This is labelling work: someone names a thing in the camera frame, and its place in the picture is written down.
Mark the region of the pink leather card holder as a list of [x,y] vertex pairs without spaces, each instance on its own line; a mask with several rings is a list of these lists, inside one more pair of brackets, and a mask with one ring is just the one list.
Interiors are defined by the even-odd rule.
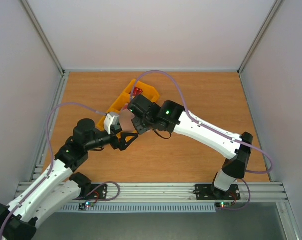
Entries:
[[135,131],[132,120],[135,115],[128,109],[125,109],[119,114],[119,124],[123,132],[132,133]]

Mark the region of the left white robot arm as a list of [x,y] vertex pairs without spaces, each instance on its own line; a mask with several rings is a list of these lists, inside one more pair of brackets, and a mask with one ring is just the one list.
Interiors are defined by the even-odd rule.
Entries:
[[9,204],[0,204],[0,239],[30,240],[62,206],[73,199],[88,198],[91,181],[76,172],[88,159],[88,152],[106,145],[123,151],[137,138],[136,133],[123,132],[118,123],[112,124],[110,131],[100,131],[93,120],[80,120],[40,177]]

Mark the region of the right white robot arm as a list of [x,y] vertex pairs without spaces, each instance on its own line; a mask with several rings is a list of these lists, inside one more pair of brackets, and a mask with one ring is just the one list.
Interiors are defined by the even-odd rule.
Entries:
[[175,133],[196,140],[221,154],[225,161],[216,173],[210,187],[195,192],[215,200],[229,200],[236,196],[231,188],[235,180],[243,179],[253,137],[244,132],[239,135],[227,132],[207,122],[203,122],[191,112],[173,101],[167,100],[162,106],[139,95],[129,104],[128,110],[134,114],[132,124],[135,130],[144,134],[148,130]]

